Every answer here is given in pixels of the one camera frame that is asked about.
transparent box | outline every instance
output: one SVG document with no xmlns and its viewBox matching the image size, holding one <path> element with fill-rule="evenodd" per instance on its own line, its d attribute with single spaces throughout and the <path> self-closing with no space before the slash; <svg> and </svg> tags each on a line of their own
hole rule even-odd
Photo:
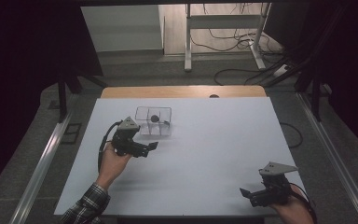
<svg viewBox="0 0 358 224">
<path fill-rule="evenodd" d="M 170 107 L 139 106 L 136 109 L 136 123 L 143 135 L 171 135 Z"/>
</svg>

table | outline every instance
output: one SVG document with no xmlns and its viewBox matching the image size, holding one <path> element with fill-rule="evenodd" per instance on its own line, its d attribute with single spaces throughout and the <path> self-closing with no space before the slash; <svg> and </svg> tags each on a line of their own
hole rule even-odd
<svg viewBox="0 0 358 224">
<path fill-rule="evenodd" d="M 218 95 L 219 99 L 208 99 Z M 129 162 L 112 185 L 104 214 L 116 217 L 264 217 L 239 187 L 264 188 L 257 170 L 269 161 L 295 165 L 272 104 L 262 87 L 189 86 L 106 88 L 92 112 L 55 214 L 66 211 L 97 173 L 101 136 L 138 105 L 172 108 L 172 135 L 135 135 L 159 141 L 145 158 Z M 297 172 L 286 175 L 303 188 Z"/>
</svg>

white wall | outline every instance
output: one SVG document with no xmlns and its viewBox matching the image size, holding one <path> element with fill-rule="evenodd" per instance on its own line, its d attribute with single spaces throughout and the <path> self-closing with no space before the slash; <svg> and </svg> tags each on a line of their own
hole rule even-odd
<svg viewBox="0 0 358 224">
<path fill-rule="evenodd" d="M 162 49 L 158 6 L 81 9 L 97 52 Z"/>
</svg>

white board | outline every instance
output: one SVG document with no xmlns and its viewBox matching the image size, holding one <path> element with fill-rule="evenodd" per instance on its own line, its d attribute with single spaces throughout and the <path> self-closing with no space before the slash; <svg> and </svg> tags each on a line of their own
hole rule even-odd
<svg viewBox="0 0 358 224">
<path fill-rule="evenodd" d="M 63 214 L 96 180 L 98 148 L 108 128 L 138 106 L 172 109 L 171 136 L 136 134 L 159 141 L 147 158 L 130 159 L 109 189 L 105 215 L 247 217 L 275 214 L 252 207 L 240 188 L 265 187 L 258 170 L 269 161 L 295 165 L 268 97 L 213 99 L 99 99 L 65 184 L 55 215 Z M 303 188 L 298 172 L 286 174 Z"/>
</svg>

